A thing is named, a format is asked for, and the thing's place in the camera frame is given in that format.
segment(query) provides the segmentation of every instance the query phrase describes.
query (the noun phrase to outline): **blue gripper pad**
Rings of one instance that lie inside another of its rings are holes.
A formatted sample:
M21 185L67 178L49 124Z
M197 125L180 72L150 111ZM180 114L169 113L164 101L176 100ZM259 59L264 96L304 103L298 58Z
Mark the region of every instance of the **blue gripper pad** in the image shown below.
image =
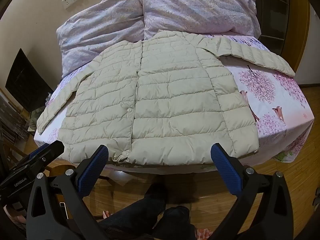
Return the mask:
M88 196L99 178L104 166L109 158L108 148L100 145L90 159L83 160L90 161L84 171L80 174L77 180L77 189L80 197Z
M38 149L36 149L35 151L33 151L32 153L30 153L28 155L28 159L30 160L33 156L37 155L39 152L41 152L43 149L47 148L49 146L49 144L45 143L44 145L41 145Z
M211 159L214 165L217 167L218 172L226 184L229 192L232 195L238 196L242 192L242 179L228 158L228 154L224 151L219 143L212 145Z

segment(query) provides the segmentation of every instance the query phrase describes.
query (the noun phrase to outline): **quilted stitching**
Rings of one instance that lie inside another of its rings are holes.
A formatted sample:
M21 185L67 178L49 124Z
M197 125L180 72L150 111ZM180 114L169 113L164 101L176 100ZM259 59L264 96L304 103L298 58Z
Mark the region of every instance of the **quilted stitching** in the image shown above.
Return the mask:
M241 57L292 74L280 57L223 37L162 31L122 41L79 72L38 120L41 133L73 91L58 139L79 163L104 144L122 165L212 163L221 143L240 157L258 149L255 122L230 71L217 59Z

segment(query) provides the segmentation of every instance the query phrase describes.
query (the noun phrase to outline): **black monitor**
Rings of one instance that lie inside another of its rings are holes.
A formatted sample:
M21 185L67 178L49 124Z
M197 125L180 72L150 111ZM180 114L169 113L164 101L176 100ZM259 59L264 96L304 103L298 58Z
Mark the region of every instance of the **black monitor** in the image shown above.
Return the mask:
M22 49L12 64L5 88L28 112L44 106L48 93L53 92L33 68Z

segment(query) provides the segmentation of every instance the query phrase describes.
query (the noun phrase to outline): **pink tree print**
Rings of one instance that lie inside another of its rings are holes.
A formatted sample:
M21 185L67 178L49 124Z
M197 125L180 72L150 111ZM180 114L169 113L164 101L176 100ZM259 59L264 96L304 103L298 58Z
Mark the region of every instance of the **pink tree print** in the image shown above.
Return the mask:
M303 108L306 108L305 104L307 103L307 100L304 97L298 84L292 77L288 77L287 75L282 74L280 72L275 72L272 75L280 83L280 85L289 93L289 95L292 98L298 100L300 104L303 106Z
M247 97L247 91L241 90L241 95L244 97L244 100L246 101L247 105L249 106L250 110L251 110L251 114L253 115L254 120L257 122L259 121L259 118L255 115L255 113L252 111L250 105L249 105L249 101L248 101L248 97Z
M306 142L307 140L307 133L306 131L304 133L302 133L301 135L298 136L297 139L295 139L290 145L287 146L286 150L290 151L295 155L297 156L298 153L301 151L304 143Z
M272 103L275 100L275 86L271 79L261 70L253 71L248 65L248 71L239 73L240 81L261 102Z
M272 108L273 111L276 112L276 115L278 116L278 118L284 122L284 118L283 118L283 115L282 115L282 107L280 106L277 106L277 108Z
M53 143L55 140L57 140L58 138L58 133L59 133L59 130L58 129L53 129L52 132L49 134L49 137L48 137L48 143L51 144Z
M274 114L264 114L258 122L256 122L259 135L259 145L267 145L274 139L285 137L287 126Z

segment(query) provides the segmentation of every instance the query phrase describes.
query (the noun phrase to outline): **black pants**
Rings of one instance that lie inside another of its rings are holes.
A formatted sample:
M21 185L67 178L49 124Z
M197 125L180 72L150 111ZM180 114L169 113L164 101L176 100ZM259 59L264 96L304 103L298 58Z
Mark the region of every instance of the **black pants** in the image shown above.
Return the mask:
M159 188L158 192L150 189L143 199L114 213L99 225L105 230L112 227L135 236L149 234L162 240L195 240L195 226L189 222L189 209L178 206L165 210L163 192L159 193ZM153 228L163 211L163 217Z

